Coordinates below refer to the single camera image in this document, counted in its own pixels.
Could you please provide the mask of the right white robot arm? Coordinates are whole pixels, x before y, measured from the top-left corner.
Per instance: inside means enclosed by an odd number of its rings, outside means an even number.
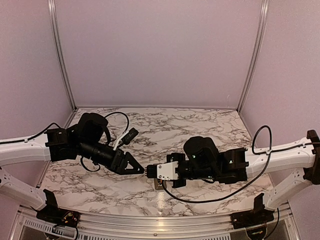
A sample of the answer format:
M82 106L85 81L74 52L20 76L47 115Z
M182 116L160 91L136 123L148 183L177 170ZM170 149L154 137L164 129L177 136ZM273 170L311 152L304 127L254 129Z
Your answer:
M292 143L268 148L234 148L220 152L209 137L195 136L183 146L184 153L167 155L166 163L156 167L156 178L173 182L212 179L220 184L248 182L251 185L265 173L292 169L292 173L271 191L262 194L261 204L248 212L247 219L258 224L279 205L311 185L320 182L320 141L303 137Z

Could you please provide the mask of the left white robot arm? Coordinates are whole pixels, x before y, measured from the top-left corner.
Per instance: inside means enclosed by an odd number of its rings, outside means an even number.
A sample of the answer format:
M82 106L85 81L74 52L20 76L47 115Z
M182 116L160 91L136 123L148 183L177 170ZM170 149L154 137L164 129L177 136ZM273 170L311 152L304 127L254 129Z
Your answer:
M0 143L0 166L41 161L59 162L75 160L77 157L91 160L117 175L139 175L144 168L118 144L127 145L138 135L135 128L125 131L110 146L111 135L108 120L98 113L84 113L78 123L68 128L47 127L42 132L23 139L10 139ZM63 211L58 208L53 192L39 190L14 177L3 169L0 171L0 192L13 198L53 223L63 219Z

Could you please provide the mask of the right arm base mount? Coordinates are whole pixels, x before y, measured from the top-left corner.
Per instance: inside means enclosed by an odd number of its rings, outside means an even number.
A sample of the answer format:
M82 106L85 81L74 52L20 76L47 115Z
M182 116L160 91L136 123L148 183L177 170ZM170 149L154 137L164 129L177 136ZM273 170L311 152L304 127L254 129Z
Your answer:
M256 213L254 213L254 210L241 211L232 213L230 218L234 229L262 225L275 219L274 211L270 210L262 210Z

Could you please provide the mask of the grey remote control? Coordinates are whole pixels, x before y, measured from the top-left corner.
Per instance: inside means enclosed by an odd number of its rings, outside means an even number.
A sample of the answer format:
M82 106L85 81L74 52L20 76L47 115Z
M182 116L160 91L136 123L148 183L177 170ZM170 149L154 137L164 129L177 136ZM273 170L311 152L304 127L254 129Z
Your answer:
M155 178L154 179L154 189L156 191L162 191L167 188L167 184L164 180Z

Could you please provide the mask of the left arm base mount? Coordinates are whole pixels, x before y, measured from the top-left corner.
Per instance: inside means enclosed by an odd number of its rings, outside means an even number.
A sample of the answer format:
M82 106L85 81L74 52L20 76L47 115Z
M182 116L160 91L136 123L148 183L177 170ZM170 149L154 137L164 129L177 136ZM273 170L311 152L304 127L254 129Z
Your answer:
M46 206L41 210L36 210L36 218L58 226L75 228L78 226L80 213L59 207Z

